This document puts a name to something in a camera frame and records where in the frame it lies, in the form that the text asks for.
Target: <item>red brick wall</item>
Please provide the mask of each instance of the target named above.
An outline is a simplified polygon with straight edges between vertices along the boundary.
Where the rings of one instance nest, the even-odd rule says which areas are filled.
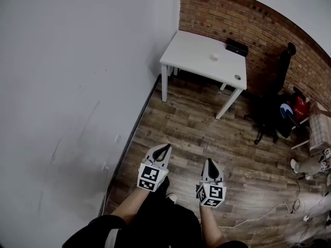
[[[284,88],[297,86],[331,109],[331,61],[301,28],[255,0],[180,0],[179,29],[248,46],[247,90],[262,95],[277,74],[277,57],[288,42],[296,46]]]

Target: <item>white wall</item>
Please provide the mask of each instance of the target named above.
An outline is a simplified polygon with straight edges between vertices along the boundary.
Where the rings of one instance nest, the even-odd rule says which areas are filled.
[[[257,0],[308,33],[331,56],[331,0]]]
[[[101,167],[112,175],[177,29],[171,1],[0,0],[5,248],[58,248],[98,214]]]

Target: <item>floor board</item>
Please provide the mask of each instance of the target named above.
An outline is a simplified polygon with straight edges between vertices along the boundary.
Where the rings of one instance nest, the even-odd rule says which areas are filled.
[[[197,217],[199,202],[195,185],[201,179],[206,158],[213,158],[224,170],[227,200],[214,210],[220,226],[235,226],[246,219],[256,219],[278,204],[291,209],[299,194],[301,206],[289,215],[285,206],[274,209],[258,221],[246,222],[236,228],[222,228],[228,240],[244,241],[251,248],[291,247],[302,233],[302,241],[327,234],[324,224],[331,207],[330,196],[318,205],[327,192],[326,175],[315,180],[297,180],[289,165],[291,158],[304,161],[308,148],[291,150],[298,140],[292,133],[274,144],[265,136],[258,145],[254,140],[258,128],[243,119],[251,102],[239,96],[220,120],[215,115],[230,96],[219,86],[199,77],[172,76],[168,100],[161,101],[161,84],[157,85],[123,159],[105,206],[111,213],[135,188],[138,166],[149,148],[170,143],[173,147],[168,166],[168,193],[178,195],[178,204],[191,209]],[[309,224],[302,220],[310,214]]]

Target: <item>fiducial marker cube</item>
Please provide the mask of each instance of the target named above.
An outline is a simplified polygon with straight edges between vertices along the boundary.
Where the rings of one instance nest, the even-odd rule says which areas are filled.
[[[226,187],[223,185],[215,185],[203,183],[199,187],[197,193],[201,206],[208,206],[212,208],[218,207],[225,199]]]
[[[166,178],[168,172],[168,169],[158,169],[141,163],[137,186],[155,192]]]

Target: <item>white table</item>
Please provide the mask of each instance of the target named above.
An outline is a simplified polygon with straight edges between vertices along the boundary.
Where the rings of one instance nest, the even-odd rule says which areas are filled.
[[[168,70],[174,67],[177,75],[178,68],[196,73],[218,82],[222,82],[220,90],[231,85],[235,90],[228,101],[216,115],[216,119],[228,110],[240,93],[247,88],[245,58],[225,49],[226,44],[185,31],[177,31],[162,56],[162,101],[167,101]],[[213,54],[218,55],[217,61],[212,61]]]

